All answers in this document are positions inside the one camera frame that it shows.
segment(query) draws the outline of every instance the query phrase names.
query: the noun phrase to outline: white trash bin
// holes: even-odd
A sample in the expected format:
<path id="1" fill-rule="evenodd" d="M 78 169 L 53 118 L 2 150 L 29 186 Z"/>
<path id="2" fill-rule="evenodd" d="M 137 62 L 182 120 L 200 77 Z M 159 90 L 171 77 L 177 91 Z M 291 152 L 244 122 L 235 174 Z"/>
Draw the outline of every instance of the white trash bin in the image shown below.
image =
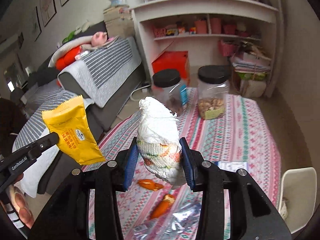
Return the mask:
<path id="1" fill-rule="evenodd" d="M 312 217 L 316 192 L 317 175 L 314 168 L 287 170 L 283 174 L 278 211 L 281 210 L 282 198 L 287 198 L 288 217 L 285 223 L 292 234 L 305 227 Z"/>

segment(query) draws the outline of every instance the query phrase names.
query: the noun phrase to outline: black jar lid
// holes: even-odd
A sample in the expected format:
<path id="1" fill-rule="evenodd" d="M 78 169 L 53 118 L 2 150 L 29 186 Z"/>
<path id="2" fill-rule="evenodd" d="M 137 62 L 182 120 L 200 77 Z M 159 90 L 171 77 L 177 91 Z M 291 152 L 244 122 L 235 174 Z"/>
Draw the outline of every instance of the black jar lid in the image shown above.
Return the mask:
<path id="1" fill-rule="evenodd" d="M 178 84 L 181 80 L 179 71 L 176 69 L 164 69 L 152 77 L 155 86 L 168 88 Z"/>
<path id="2" fill-rule="evenodd" d="M 198 70 L 198 78 L 208 84 L 222 84 L 229 78 L 228 66 L 203 66 Z"/>

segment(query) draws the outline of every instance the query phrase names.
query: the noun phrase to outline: clear plastic jar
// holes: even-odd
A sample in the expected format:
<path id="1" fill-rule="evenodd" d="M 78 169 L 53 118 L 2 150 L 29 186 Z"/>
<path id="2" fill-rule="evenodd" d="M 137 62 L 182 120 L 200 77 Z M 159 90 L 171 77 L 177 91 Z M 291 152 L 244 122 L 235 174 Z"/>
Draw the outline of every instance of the clear plastic jar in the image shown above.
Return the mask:
<path id="1" fill-rule="evenodd" d="M 203 66 L 198 71 L 198 110 L 204 120 L 223 116 L 229 93 L 226 66 Z"/>
<path id="2" fill-rule="evenodd" d="M 188 106 L 187 86 L 176 69 L 164 69 L 153 75 L 152 92 L 171 112 L 182 115 Z"/>

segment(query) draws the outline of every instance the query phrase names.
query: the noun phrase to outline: blue jar label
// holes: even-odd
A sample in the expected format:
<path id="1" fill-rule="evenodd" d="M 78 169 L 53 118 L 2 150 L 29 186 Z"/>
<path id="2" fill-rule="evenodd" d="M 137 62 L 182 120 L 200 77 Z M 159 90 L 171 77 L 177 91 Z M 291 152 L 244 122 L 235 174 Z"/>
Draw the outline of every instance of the blue jar label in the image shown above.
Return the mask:
<path id="1" fill-rule="evenodd" d="M 180 87 L 180 96 L 181 96 L 181 102 L 182 102 L 183 109 L 185 109 L 187 107 L 187 103 L 188 103 L 188 95 L 187 95 L 187 86 L 186 85 L 182 85 Z"/>

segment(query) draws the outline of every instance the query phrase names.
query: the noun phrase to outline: yellow snack package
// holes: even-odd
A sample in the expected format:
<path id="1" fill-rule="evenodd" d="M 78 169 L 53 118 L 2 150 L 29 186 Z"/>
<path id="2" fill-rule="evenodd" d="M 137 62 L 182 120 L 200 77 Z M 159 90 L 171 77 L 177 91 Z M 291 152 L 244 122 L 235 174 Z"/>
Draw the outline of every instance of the yellow snack package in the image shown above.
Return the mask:
<path id="1" fill-rule="evenodd" d="M 58 148 L 80 165 L 105 161 L 89 129 L 82 96 L 42 111 L 42 119 L 50 132 L 59 135 Z"/>

